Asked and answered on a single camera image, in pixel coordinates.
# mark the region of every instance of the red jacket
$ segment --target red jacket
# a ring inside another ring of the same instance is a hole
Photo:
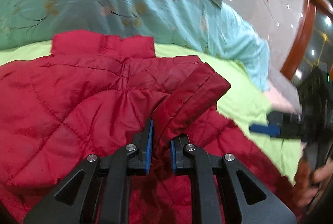
[[[233,153],[289,207],[291,185],[216,112],[230,84],[197,56],[156,58],[153,38],[56,35],[52,55],[0,67],[0,199],[19,222],[89,154],[114,153],[154,120],[150,173],[132,180],[130,223],[191,223],[187,177],[169,142],[181,132],[208,153]]]

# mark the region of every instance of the wooden door frame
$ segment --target wooden door frame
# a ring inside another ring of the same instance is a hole
[[[289,80],[292,79],[299,64],[303,59],[303,55],[306,51],[312,34],[312,28],[316,18],[317,9],[333,20],[333,12],[330,9],[330,5],[327,4],[325,1],[304,0],[303,18],[301,18],[300,20],[294,44],[281,69],[281,73],[284,74],[284,76]],[[330,69],[330,76],[333,79],[333,65]]]

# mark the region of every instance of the green bed sheet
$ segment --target green bed sheet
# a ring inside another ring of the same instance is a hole
[[[49,55],[51,45],[51,41],[44,41],[1,50],[0,65],[14,60],[33,60]],[[231,83],[231,89],[217,102],[218,112],[233,119],[243,133],[271,159],[281,174],[286,175],[290,182],[293,182],[301,154],[300,141],[271,139],[249,132],[250,124],[266,123],[266,114],[272,109],[272,106],[250,80],[240,62],[219,59],[177,45],[155,44],[155,51],[159,57],[197,55],[227,79]]]

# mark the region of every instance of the person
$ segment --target person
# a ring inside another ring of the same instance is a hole
[[[333,175],[333,160],[329,158],[326,165],[318,168],[311,174],[309,163],[301,159],[295,175],[293,188],[293,201],[298,207],[307,206],[318,193],[319,187],[311,186],[311,183],[325,184]]]

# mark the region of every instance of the teal blanket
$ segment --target teal blanket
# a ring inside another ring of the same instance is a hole
[[[241,61],[252,81],[267,88],[269,47],[230,6],[211,0],[0,0],[0,49],[50,40],[86,29],[150,35],[206,54]]]

